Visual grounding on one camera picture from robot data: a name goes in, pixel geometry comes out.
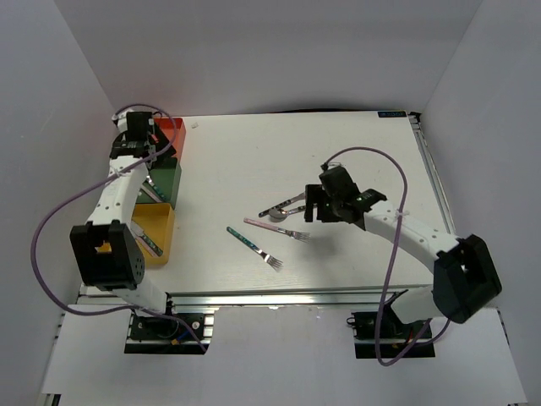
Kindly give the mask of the pink handled fork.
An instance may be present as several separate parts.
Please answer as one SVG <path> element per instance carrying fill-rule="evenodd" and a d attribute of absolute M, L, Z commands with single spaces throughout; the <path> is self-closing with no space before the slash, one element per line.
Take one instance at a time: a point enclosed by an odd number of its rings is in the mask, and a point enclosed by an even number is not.
<path fill-rule="evenodd" d="M 261 221 L 257 221 L 257 220 L 253 220 L 253 219 L 249 219 L 249 218 L 244 218 L 243 222 L 248 224 L 248 225 L 255 226 L 257 228 L 262 228 L 264 230 L 272 231 L 274 233 L 279 233 L 279 234 L 282 234 L 282 235 L 286 235 L 289 238 L 295 239 L 297 241 L 307 242 L 307 241 L 309 241 L 309 238 L 310 238 L 309 233 L 288 230 L 288 229 L 285 229 L 285 228 L 280 228 L 280 227 L 278 227 L 276 225 L 272 225 L 272 224 L 269 224 L 269 223 L 265 223 L 265 222 L 261 222 Z"/>

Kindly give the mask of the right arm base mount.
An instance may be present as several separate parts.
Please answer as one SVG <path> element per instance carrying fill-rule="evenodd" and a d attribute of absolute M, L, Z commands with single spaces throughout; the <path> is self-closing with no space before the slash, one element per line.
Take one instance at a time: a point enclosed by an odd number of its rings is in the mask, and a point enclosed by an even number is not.
<path fill-rule="evenodd" d="M 352 329 L 356 359 L 377 359 L 375 352 L 375 322 L 379 309 L 379 298 L 374 303 L 366 303 L 351 311 L 346 319 L 347 326 Z M 404 324 L 386 310 L 380 326 L 380 355 L 384 361 L 394 359 L 422 329 L 424 321 Z M 429 326 L 421 338 L 403 356 L 404 359 L 431 359 L 436 356 L 434 345 L 430 340 L 434 337 Z"/>

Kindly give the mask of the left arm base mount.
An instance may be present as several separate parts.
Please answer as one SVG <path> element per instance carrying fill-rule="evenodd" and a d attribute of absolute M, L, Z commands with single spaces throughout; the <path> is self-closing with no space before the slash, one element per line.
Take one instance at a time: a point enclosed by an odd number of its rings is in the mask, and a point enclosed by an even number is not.
<path fill-rule="evenodd" d="M 200 340 L 180 321 L 170 321 L 133 312 L 129 319 L 124 345 L 126 354 L 146 355 L 203 355 L 210 346 L 212 316 L 201 312 L 174 313 L 184 321 Z"/>

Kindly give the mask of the black handled table knife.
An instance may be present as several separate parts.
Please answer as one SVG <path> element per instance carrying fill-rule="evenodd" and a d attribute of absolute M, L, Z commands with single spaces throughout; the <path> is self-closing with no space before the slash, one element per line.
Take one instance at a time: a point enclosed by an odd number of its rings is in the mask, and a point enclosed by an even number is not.
<path fill-rule="evenodd" d="M 144 230 L 138 224 L 133 223 L 131 230 L 135 239 L 152 257 L 160 257 L 163 255 L 163 250 L 144 232 Z"/>

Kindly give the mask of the black handled fork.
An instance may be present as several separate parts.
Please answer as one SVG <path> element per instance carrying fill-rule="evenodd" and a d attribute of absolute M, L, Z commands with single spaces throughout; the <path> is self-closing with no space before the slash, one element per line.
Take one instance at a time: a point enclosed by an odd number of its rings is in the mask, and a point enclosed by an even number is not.
<path fill-rule="evenodd" d="M 268 208 L 268 209 L 265 209 L 264 211 L 260 212 L 258 214 L 258 217 L 265 217 L 267 215 L 270 214 L 270 211 L 273 210 L 273 209 L 281 209 L 283 207 L 286 207 L 286 206 L 290 206 L 292 203 L 294 202 L 297 202 L 297 201 L 300 201 L 300 200 L 304 200 L 305 199 L 305 193 L 302 192 L 300 193 L 299 195 L 296 195 L 296 196 L 293 196 L 292 198 L 290 199 L 287 199 L 287 200 L 284 200 L 283 202 L 281 203 L 278 203 L 277 205 L 275 206 L 272 206 L 271 208 Z"/>

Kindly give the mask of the teal handled spoon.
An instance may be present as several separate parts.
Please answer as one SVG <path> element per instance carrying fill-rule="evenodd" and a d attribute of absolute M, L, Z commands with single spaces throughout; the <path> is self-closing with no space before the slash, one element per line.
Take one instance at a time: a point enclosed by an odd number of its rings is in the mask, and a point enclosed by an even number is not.
<path fill-rule="evenodd" d="M 166 196 L 161 192 L 161 190 L 154 184 L 152 179 L 148 177 L 143 184 L 141 189 L 154 201 L 157 203 L 163 203 L 166 200 Z"/>

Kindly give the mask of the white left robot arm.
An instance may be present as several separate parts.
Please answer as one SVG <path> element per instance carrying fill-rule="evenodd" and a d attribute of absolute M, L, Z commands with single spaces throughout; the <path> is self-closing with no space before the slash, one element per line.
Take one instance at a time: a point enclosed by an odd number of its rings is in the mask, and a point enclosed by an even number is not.
<path fill-rule="evenodd" d="M 118 136 L 112 144 L 107 181 L 86 223 L 74 226 L 70 242 L 84 285 L 112 292 L 126 303 L 150 310 L 150 328 L 159 337 L 178 329 L 167 309 L 167 294 L 145 276 L 145 258 L 132 232 L 132 215 L 156 153 L 170 141 L 151 112 L 129 107 L 113 116 Z"/>

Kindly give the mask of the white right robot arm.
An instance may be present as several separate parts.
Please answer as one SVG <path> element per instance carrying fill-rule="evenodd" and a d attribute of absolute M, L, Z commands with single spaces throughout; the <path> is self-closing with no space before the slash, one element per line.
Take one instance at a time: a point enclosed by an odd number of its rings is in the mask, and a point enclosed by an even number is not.
<path fill-rule="evenodd" d="M 306 222 L 346 222 L 380 236 L 411 255 L 433 275 L 425 288 L 410 289 L 385 305 L 381 325 L 401 337 L 416 321 L 444 316 L 462 324 L 502 291 L 487 244 L 477 235 L 459 238 L 398 211 L 375 189 L 362 191 L 344 167 L 305 187 Z"/>

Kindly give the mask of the teal handled fork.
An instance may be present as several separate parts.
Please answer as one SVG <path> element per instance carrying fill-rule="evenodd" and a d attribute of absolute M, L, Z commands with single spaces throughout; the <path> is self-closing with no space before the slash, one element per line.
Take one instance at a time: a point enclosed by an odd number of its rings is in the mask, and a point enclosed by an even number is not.
<path fill-rule="evenodd" d="M 244 237 L 241 233 L 239 233 L 235 229 L 231 227 L 227 227 L 227 232 L 231 234 L 235 239 L 240 241 L 243 245 L 245 245 L 250 250 L 252 250 L 254 253 L 256 253 L 259 257 L 261 257 L 263 261 L 267 265 L 269 265 L 271 268 L 273 268 L 275 271 L 278 271 L 282 267 L 282 262 L 280 260 L 278 260 L 276 257 L 263 251 L 256 244 L 254 244 L 252 241 Z"/>

